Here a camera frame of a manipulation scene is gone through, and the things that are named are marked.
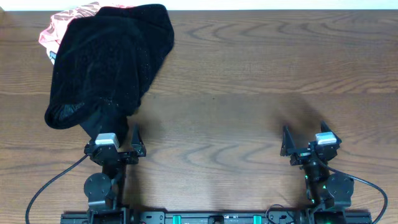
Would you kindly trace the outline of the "black velvet skirt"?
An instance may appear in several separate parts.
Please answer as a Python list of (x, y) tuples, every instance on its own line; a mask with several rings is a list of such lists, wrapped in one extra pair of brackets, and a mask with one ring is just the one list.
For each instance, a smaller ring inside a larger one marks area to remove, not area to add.
[(95, 113), (132, 115), (173, 46), (174, 29), (162, 4), (103, 7), (72, 20), (53, 66), (45, 122), (67, 129)]

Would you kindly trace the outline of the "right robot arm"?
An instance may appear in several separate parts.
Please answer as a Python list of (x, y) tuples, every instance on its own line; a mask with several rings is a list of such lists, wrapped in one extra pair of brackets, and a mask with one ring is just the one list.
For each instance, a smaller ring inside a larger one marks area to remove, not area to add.
[(307, 197), (313, 203), (310, 214), (316, 212), (342, 212), (351, 206), (354, 180), (327, 167), (337, 156), (341, 139), (321, 122), (321, 132), (306, 147), (297, 147), (287, 126), (283, 127), (280, 154), (290, 157), (290, 165), (305, 172)]

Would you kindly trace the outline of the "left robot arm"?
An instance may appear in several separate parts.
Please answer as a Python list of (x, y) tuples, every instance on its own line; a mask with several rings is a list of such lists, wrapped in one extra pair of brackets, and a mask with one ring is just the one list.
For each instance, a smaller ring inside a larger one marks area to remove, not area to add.
[(88, 223), (129, 223), (130, 211), (122, 204), (126, 179), (126, 166), (136, 165), (146, 156), (146, 147), (139, 127), (132, 129), (131, 148), (119, 150), (119, 141), (114, 133), (102, 133), (91, 139), (84, 153), (102, 171), (87, 178), (84, 193), (88, 198)]

